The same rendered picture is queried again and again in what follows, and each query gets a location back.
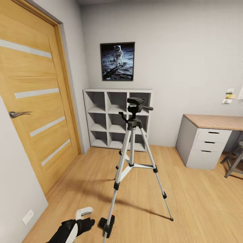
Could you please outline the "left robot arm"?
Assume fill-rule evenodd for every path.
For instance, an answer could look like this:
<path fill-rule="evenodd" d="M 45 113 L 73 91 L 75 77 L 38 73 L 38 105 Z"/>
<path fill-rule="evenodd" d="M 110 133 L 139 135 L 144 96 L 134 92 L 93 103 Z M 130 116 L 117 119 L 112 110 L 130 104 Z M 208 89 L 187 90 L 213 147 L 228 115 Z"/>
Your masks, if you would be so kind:
<path fill-rule="evenodd" d="M 91 227 L 95 224 L 94 219 L 90 217 L 83 219 L 82 217 L 92 212 L 92 207 L 77 210 L 76 218 L 62 222 L 55 235 L 46 243 L 73 243 L 77 236 L 91 230 Z"/>

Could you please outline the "digital camera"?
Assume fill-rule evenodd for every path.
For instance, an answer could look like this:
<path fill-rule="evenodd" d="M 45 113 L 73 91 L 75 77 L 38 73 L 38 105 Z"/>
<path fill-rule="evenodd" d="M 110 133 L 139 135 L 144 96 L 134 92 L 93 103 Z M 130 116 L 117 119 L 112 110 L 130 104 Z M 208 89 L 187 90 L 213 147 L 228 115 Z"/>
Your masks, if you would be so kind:
<path fill-rule="evenodd" d="M 104 228 L 106 222 L 107 222 L 107 219 L 105 219 L 105 218 L 102 217 L 101 220 L 100 220 L 100 222 L 99 222 L 99 226 L 102 227 L 102 228 Z M 112 215 L 112 216 L 111 216 L 111 220 L 110 220 L 110 228 L 109 228 L 109 232 L 107 233 L 107 238 L 110 237 L 110 234 L 111 234 L 111 231 L 112 231 L 114 222 L 115 222 L 115 216 Z"/>

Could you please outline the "camera tripod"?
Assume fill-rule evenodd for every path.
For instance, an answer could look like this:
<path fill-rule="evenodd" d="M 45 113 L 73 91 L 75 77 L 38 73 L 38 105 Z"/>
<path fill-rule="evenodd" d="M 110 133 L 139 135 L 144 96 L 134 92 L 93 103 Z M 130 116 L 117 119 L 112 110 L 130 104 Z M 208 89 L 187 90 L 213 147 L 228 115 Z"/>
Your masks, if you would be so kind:
<path fill-rule="evenodd" d="M 107 237 L 107 233 L 109 232 L 110 220 L 111 220 L 111 216 L 112 216 L 112 211 L 113 211 L 113 207 L 114 207 L 114 203 L 115 203 L 116 194 L 117 194 L 117 191 L 119 189 L 119 184 L 125 178 L 125 176 L 130 172 L 130 170 L 133 169 L 133 168 L 153 169 L 153 171 L 156 173 L 156 176 L 157 176 L 157 179 L 158 179 L 161 191 L 162 191 L 162 195 L 163 195 L 163 198 L 165 199 L 165 203 L 167 205 L 167 208 L 168 208 L 171 220 L 173 221 L 173 218 L 171 216 L 171 213 L 170 213 L 167 201 L 166 201 L 167 195 L 163 191 L 163 188 L 162 188 L 162 185 L 161 185 L 158 173 L 157 173 L 158 169 L 157 169 L 157 166 L 154 163 L 154 160 L 153 160 L 153 157 L 152 157 L 152 154 L 151 154 L 151 151 L 150 151 L 150 148 L 149 148 L 149 145 L 148 145 L 148 142 L 147 142 L 144 130 L 143 130 L 142 123 L 141 123 L 141 121 L 138 118 L 136 118 L 136 113 L 140 113 L 142 109 L 147 109 L 147 110 L 151 110 L 151 111 L 153 110 L 152 107 L 143 106 L 142 103 L 144 103 L 144 101 L 145 101 L 145 99 L 140 99 L 140 98 L 135 98 L 135 97 L 127 98 L 127 102 L 128 103 L 136 104 L 136 107 L 128 106 L 128 108 L 127 108 L 128 112 L 132 113 L 132 117 L 130 119 L 128 119 L 128 120 L 126 120 L 124 118 L 124 113 L 123 112 L 119 112 L 119 114 L 122 115 L 122 119 L 124 119 L 124 121 L 128 124 L 128 127 L 127 127 L 127 130 L 126 130 L 126 134 L 125 134 L 125 138 L 124 138 L 122 149 L 121 149 L 121 151 L 119 151 L 120 159 L 119 159 L 118 165 L 116 166 L 117 171 L 116 171 L 116 175 L 115 175 L 115 178 L 114 178 L 114 180 L 116 180 L 115 184 L 114 184 L 114 194 L 113 194 L 113 199 L 112 199 L 112 202 L 111 202 L 111 207 L 110 207 L 110 211 L 109 211 L 108 220 L 107 220 L 107 222 L 106 222 L 106 224 L 104 226 L 104 231 L 105 232 L 104 232 L 103 243 L 105 243 L 106 237 Z M 146 145 L 146 148 L 147 148 L 147 151 L 148 151 L 148 154 L 149 154 L 149 157 L 150 157 L 152 165 L 136 164 L 136 163 L 133 162 L 134 161 L 134 144 L 135 144 L 135 130 L 136 130 L 136 126 L 139 126 L 139 129 L 140 129 L 141 134 L 143 136 L 143 139 L 144 139 L 144 142 L 145 142 L 145 145 Z M 130 144 L 130 158 L 126 154 L 129 141 L 131 141 L 131 144 Z M 122 172 L 125 160 L 127 161 L 128 166 Z"/>

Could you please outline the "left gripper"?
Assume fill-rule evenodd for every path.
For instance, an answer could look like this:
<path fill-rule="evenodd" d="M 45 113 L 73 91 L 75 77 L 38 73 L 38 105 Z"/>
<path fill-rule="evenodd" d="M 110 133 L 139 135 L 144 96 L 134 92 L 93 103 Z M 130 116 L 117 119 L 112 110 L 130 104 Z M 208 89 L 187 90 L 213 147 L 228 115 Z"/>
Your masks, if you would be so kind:
<path fill-rule="evenodd" d="M 91 219 L 90 217 L 87 219 L 80 219 L 76 221 L 78 221 L 81 225 L 81 230 L 78 236 L 81 235 L 83 232 L 91 230 L 91 227 L 95 224 L 95 220 Z"/>

